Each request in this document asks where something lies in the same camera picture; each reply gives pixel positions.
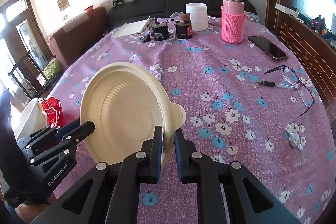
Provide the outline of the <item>wooden glass door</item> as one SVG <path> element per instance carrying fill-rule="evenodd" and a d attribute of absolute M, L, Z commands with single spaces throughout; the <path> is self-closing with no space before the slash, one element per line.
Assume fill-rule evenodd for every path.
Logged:
<path fill-rule="evenodd" d="M 1 5 L 1 83 L 22 106 L 30 99 L 7 74 L 27 51 L 31 51 L 41 69 L 53 57 L 38 26 L 31 1 L 8 0 Z"/>

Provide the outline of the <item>red wedding text plate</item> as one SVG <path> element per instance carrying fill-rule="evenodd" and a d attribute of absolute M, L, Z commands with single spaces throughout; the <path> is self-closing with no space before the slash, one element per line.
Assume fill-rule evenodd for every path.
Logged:
<path fill-rule="evenodd" d="M 41 102 L 42 110 L 47 115 L 47 123 L 51 128 L 63 127 L 63 109 L 60 100 L 54 96 Z"/>

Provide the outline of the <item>dark wooden chair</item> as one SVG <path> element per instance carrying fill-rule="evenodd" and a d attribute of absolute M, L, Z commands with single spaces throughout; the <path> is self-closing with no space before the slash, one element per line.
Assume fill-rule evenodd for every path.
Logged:
<path fill-rule="evenodd" d="M 50 90 L 59 79 L 63 67 L 56 56 L 53 56 L 44 69 L 41 69 L 33 59 L 31 51 L 22 56 L 7 74 L 32 100 L 39 98 Z"/>

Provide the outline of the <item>black power adapter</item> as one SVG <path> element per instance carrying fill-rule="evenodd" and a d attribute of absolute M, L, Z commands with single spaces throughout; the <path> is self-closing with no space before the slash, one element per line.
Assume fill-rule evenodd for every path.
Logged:
<path fill-rule="evenodd" d="M 150 42 L 150 41 L 151 41 L 151 36 L 150 36 L 149 34 L 146 35 L 146 36 L 143 36 L 143 37 L 141 38 L 141 41 L 142 41 L 143 43 Z"/>

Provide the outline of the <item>black smartphone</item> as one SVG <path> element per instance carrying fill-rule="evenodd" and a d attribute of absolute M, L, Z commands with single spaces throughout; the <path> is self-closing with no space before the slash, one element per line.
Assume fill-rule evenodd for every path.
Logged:
<path fill-rule="evenodd" d="M 288 55 L 283 50 L 264 36 L 249 36 L 248 40 L 273 60 L 280 61 L 288 58 Z"/>

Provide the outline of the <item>black jar with cork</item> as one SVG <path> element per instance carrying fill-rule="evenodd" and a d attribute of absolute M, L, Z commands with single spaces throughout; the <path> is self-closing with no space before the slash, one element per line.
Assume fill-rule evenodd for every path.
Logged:
<path fill-rule="evenodd" d="M 178 39 L 189 40 L 193 37 L 193 30 L 189 13 L 180 15 L 180 20 L 175 21 L 176 37 Z"/>

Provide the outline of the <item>white notebook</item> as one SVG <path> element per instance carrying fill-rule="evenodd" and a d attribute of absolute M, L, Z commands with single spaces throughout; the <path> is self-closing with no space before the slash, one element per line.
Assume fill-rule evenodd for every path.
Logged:
<path fill-rule="evenodd" d="M 151 17 L 148 17 L 146 20 L 140 20 L 133 23 L 126 23 L 121 26 L 113 35 L 113 38 L 120 38 L 123 36 L 129 36 L 133 34 L 140 34 L 142 33 L 145 28 L 151 22 Z"/>

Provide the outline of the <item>small framed picture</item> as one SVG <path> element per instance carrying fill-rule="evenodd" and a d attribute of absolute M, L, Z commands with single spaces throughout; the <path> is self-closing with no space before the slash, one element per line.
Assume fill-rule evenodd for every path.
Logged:
<path fill-rule="evenodd" d="M 68 0 L 57 0 L 57 4 L 60 11 L 64 11 L 70 5 Z"/>

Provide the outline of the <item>black round device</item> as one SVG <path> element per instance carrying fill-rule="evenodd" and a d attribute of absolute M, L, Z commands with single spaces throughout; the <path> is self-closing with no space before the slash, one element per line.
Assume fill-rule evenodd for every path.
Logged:
<path fill-rule="evenodd" d="M 159 22 L 158 19 L 155 17 L 154 23 L 150 26 L 150 35 L 155 41 L 167 40 L 170 36 L 167 20 Z"/>

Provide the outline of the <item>black rimmed eyeglasses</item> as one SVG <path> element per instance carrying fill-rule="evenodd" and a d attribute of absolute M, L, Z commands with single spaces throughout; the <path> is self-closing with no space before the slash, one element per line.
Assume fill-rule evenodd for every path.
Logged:
<path fill-rule="evenodd" d="M 303 113 L 299 115 L 299 117 L 302 117 L 305 115 L 315 104 L 315 99 L 313 96 L 313 93 L 310 91 L 310 89 L 299 79 L 298 75 L 295 73 L 293 69 L 288 67 L 287 65 L 280 65 L 273 69 L 270 69 L 266 71 L 264 74 L 270 74 L 276 71 L 282 71 L 282 78 L 285 81 L 284 84 L 293 85 L 297 87 L 297 94 L 299 95 L 299 98 L 301 99 L 302 103 L 305 106 L 305 110 Z"/>

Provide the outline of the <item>purple floral tablecloth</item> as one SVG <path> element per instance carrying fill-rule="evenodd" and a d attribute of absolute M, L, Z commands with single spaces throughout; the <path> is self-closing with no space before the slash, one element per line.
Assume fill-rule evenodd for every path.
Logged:
<path fill-rule="evenodd" d="M 240 161 L 301 222 L 314 223 L 335 192 L 335 152 L 329 117 L 311 79 L 293 54 L 283 61 L 313 93 L 315 104 L 305 106 L 297 92 L 258 86 L 258 81 L 285 83 L 278 66 L 249 40 L 264 36 L 279 40 L 263 25 L 247 21 L 240 44 L 221 38 L 221 21 L 209 19 L 205 31 L 189 40 L 170 36 L 143 43 L 141 35 L 113 38 L 109 33 L 63 74 L 52 91 L 63 108 L 66 123 L 77 119 L 84 91 L 106 65 L 141 65 L 165 88 L 170 100 L 186 111 L 183 135 L 214 161 Z M 285 137 L 288 123 L 303 124 L 306 145 L 300 151 Z"/>

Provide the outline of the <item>black clear pen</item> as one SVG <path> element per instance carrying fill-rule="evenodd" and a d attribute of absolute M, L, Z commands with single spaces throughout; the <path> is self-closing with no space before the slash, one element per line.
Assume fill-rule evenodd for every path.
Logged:
<path fill-rule="evenodd" d="M 265 87 L 269 87 L 269 88 L 283 88 L 283 89 L 297 90 L 297 87 L 295 87 L 293 85 L 277 84 L 277 83 L 270 82 L 270 81 L 258 81 L 253 88 L 255 89 L 258 86 L 265 86 Z"/>

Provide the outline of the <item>crumpled candy wrapper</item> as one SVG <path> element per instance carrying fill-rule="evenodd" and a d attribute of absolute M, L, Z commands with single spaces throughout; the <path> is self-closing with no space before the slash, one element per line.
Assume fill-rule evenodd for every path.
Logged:
<path fill-rule="evenodd" d="M 305 127 L 303 124 L 288 123 L 285 128 L 285 137 L 293 148 L 302 151 L 306 145 L 306 138 L 303 136 L 304 132 Z"/>

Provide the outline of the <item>pink knit-sleeved thermos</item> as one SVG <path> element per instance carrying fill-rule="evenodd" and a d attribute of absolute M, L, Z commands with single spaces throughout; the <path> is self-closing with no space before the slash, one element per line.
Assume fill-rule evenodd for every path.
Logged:
<path fill-rule="evenodd" d="M 244 0 L 223 0 L 221 36 L 225 42 L 230 44 L 242 42 L 246 19 L 244 8 Z"/>

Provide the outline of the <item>cream ribbed plastic bowl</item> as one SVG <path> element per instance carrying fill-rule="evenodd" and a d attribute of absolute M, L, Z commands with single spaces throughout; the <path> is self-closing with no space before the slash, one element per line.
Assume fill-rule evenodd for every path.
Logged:
<path fill-rule="evenodd" d="M 184 108 L 171 102 L 149 71 L 126 62 L 101 68 L 89 81 L 80 105 L 80 122 L 91 121 L 95 130 L 84 143 L 95 162 L 116 164 L 140 151 L 162 128 L 162 165 L 174 146 L 174 133 L 186 121 Z"/>

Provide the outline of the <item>black leather sofa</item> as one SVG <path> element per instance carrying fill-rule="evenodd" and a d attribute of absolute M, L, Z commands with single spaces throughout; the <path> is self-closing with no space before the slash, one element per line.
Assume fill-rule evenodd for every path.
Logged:
<path fill-rule="evenodd" d="M 174 12 L 185 12 L 189 3 L 204 3 L 209 16 L 221 17 L 223 0 L 137 0 L 112 7 L 108 11 L 109 30 L 149 17 L 168 18 Z"/>

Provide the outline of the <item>white plastic jar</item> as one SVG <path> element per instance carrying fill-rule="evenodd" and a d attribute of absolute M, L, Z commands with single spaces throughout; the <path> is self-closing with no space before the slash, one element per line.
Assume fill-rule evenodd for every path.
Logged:
<path fill-rule="evenodd" d="M 186 4 L 186 13 L 189 13 L 193 31 L 204 31 L 208 28 L 207 5 L 205 3 Z"/>

